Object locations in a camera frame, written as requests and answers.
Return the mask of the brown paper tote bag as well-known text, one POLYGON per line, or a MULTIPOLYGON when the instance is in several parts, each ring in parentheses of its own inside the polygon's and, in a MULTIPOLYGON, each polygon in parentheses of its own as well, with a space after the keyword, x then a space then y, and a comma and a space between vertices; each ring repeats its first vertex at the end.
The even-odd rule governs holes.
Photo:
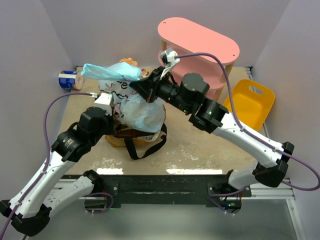
POLYGON ((133 129, 120 124, 114 135, 105 135, 105 140, 113 147, 125 147, 130 158, 134 161, 144 159, 159 151, 167 142, 167 126, 163 123, 155 133, 133 129), (137 148, 148 147, 143 156, 139 157, 137 148))

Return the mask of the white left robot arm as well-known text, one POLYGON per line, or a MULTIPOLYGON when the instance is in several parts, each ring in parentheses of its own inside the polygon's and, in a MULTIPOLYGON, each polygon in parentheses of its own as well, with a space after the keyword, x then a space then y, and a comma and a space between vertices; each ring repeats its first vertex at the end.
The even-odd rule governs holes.
POLYGON ((52 192, 62 176, 104 135, 114 132, 110 110, 89 107, 78 122, 58 135, 51 146, 49 158, 28 184, 12 199, 0 202, 0 212, 21 234, 33 237, 40 233, 50 219, 78 198, 102 194, 103 178, 88 170, 76 181, 52 192))

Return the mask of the blue printed plastic bag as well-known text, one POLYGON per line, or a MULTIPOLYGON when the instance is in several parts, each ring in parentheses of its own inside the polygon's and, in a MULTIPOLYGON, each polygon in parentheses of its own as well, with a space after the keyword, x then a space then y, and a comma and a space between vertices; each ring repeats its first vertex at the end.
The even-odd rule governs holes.
POLYGON ((159 131, 165 121, 165 108, 161 99, 147 103, 130 83, 141 79, 139 67, 120 62, 109 67, 84 64, 81 75, 97 80, 99 90, 113 97, 113 116, 122 124, 147 133, 159 131))

